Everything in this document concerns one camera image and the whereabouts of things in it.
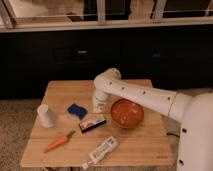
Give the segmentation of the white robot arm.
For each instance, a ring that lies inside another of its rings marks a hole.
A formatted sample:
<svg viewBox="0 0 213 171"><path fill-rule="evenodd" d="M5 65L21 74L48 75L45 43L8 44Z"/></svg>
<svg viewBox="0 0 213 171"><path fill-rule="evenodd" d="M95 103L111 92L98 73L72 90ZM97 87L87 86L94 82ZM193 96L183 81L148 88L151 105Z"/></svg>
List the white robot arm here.
<svg viewBox="0 0 213 171"><path fill-rule="evenodd" d="M189 96L127 83L116 68L94 79L93 110L116 95L176 120L181 125L176 171L213 171L213 93Z"/></svg>

